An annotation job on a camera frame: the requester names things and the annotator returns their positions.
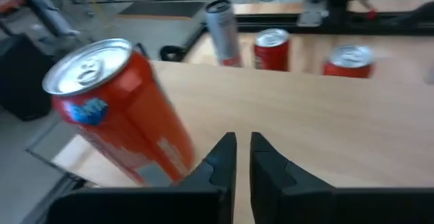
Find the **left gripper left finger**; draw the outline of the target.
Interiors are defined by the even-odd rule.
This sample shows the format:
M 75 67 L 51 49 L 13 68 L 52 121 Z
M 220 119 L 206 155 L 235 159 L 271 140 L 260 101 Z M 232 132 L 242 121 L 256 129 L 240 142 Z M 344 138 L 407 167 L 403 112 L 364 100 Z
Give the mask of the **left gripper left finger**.
M 227 132 L 202 162 L 169 187 L 80 189 L 50 205 L 47 224 L 232 223 L 237 139 Z

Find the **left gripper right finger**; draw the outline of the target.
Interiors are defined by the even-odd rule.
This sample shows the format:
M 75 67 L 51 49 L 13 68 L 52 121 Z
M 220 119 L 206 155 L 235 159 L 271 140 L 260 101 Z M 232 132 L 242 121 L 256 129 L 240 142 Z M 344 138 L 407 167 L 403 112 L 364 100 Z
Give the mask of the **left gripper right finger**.
M 431 187 L 335 187 L 280 154 L 259 132 L 250 141 L 256 223 L 432 223 Z

